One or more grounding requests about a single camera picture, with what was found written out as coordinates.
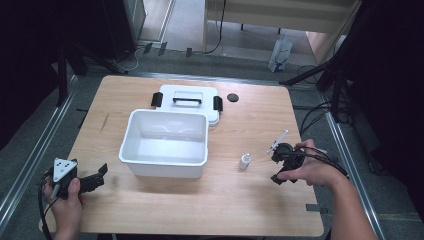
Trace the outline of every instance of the white box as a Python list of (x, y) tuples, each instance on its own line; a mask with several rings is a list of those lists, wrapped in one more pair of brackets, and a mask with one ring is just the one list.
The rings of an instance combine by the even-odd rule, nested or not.
[(202, 113), (137, 109), (129, 118), (119, 159), (135, 175), (199, 178), (207, 162), (208, 127)]

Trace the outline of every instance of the wooden table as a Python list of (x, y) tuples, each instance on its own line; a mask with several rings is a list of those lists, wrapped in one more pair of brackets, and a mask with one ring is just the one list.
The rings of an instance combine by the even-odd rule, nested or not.
[[(209, 157), (199, 179), (135, 176), (119, 158), (130, 113), (148, 109), (163, 84), (210, 86), (218, 90), (224, 111), (209, 127)], [(236, 93), (240, 100), (226, 99)], [(283, 132), (299, 142), (288, 90), (280, 86), (107, 76), (103, 79), (69, 159), (77, 158), (78, 176), (104, 163), (105, 185), (85, 194), (82, 232), (184, 235), (319, 236), (323, 224), (312, 187), (304, 181), (279, 186), (270, 180), (281, 164), (266, 150)], [(252, 161), (240, 170), (241, 156)], [(52, 215), (48, 224), (55, 229)]]

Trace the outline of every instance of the white lid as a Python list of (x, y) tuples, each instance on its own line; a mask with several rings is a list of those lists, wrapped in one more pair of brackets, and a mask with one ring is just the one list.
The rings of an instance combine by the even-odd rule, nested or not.
[(184, 85), (162, 85), (159, 90), (163, 94), (158, 111), (202, 113), (207, 116), (209, 126), (219, 122), (219, 111), (214, 110), (214, 97), (218, 90), (213, 87), (197, 87)]

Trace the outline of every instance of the person's left hand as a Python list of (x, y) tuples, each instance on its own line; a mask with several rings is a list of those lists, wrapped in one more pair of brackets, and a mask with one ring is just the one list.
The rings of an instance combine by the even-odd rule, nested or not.
[[(43, 192), (51, 204), (51, 177), (47, 177), (46, 180), (47, 183)], [(56, 220), (55, 239), (78, 239), (81, 229), (82, 209), (85, 202), (84, 196), (79, 195), (80, 187), (79, 179), (72, 179), (68, 187), (68, 199), (59, 198), (51, 207)]]

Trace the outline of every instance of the small bottle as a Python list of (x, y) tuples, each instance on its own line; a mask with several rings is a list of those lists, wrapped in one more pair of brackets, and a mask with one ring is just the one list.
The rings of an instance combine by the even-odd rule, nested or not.
[(239, 163), (240, 169), (245, 170), (247, 166), (249, 166), (249, 163), (250, 163), (250, 154), (246, 153), (240, 159), (240, 163)]

